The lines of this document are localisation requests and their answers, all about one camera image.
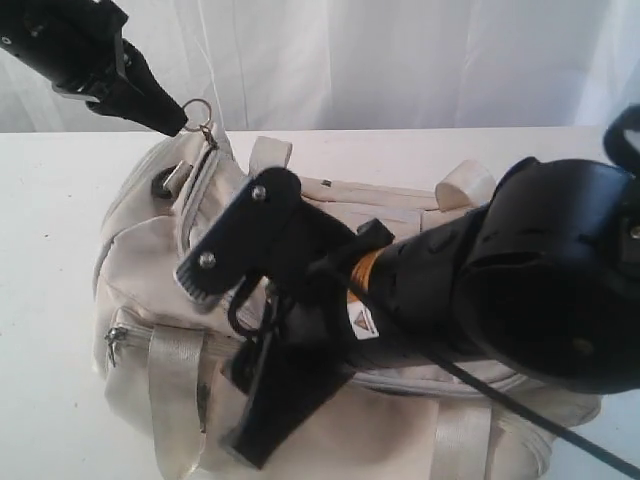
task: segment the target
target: warning label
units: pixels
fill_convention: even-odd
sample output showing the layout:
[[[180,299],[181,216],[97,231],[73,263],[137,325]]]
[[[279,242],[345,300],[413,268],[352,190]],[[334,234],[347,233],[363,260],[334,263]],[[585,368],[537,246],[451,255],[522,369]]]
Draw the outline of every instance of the warning label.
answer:
[[[365,307],[362,302],[348,303],[347,310],[351,328],[358,340],[368,340],[380,336],[376,324],[373,323],[371,310]]]

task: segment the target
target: keyring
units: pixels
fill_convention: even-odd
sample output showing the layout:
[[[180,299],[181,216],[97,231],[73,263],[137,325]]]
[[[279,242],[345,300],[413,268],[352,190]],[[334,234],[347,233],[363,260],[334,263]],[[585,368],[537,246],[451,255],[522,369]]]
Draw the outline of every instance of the keyring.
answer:
[[[192,103],[200,103],[200,104],[202,104],[202,105],[204,105],[206,107],[207,113],[208,113],[207,120],[204,123],[201,123],[200,125],[198,125],[195,128],[190,127],[188,125],[189,122],[187,122],[187,124],[183,128],[187,132],[191,132],[191,133],[193,133],[193,132],[201,132],[203,128],[207,127],[207,125],[209,125],[211,123],[211,120],[213,119],[213,109],[211,108],[211,104],[209,102],[207,102],[205,99],[203,99],[203,98],[192,98],[191,100],[189,100],[187,103],[185,103],[182,106],[182,110],[184,111],[185,114],[187,113],[187,107],[189,105],[191,105]]]

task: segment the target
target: cream-colored bag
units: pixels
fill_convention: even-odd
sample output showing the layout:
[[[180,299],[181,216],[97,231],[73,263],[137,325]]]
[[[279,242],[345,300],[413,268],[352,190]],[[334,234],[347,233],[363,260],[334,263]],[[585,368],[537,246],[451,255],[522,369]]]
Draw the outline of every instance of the cream-colored bag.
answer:
[[[219,448],[218,439],[236,424],[244,404],[243,395],[220,375],[219,360],[231,356],[241,339],[227,323],[228,297],[213,312],[198,313],[173,279],[180,259],[246,178],[224,132],[214,127],[213,134],[217,147],[211,151],[195,133],[165,140],[147,153],[106,215],[96,266],[95,365],[106,379],[112,410],[153,435],[163,477],[186,478],[197,467],[215,472],[216,479],[541,476],[553,437],[434,366],[357,375],[261,471]],[[290,144],[259,137],[249,175],[286,166],[290,154]],[[375,217],[398,238],[488,201],[495,187],[471,161],[456,168],[435,194],[326,180],[302,179],[302,184],[307,201],[349,227]],[[259,289],[240,320],[256,326],[263,301]],[[542,385],[494,361],[464,368],[565,426],[589,421],[599,410],[596,396]]]

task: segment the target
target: white curtain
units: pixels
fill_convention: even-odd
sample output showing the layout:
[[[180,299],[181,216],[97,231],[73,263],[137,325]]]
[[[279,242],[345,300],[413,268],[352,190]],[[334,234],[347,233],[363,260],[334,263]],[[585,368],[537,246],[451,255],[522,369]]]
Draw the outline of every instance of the white curtain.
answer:
[[[116,0],[230,130],[601,124],[640,100],[637,0]],[[0,54],[0,131],[139,129]]]

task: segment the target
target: white table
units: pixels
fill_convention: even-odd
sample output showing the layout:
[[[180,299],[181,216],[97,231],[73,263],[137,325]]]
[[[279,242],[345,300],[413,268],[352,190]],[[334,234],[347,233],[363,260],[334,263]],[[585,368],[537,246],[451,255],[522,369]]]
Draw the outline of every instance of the white table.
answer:
[[[594,128],[272,132],[311,177],[433,189],[460,161],[496,176],[528,155],[604,159]],[[246,167],[256,133],[231,133]],[[90,368],[91,273],[102,215],[161,137],[151,133],[0,135],[0,477],[159,480],[151,441],[113,416]],[[640,463],[640,394],[604,402],[580,429]],[[559,441],[551,479],[624,478]]]

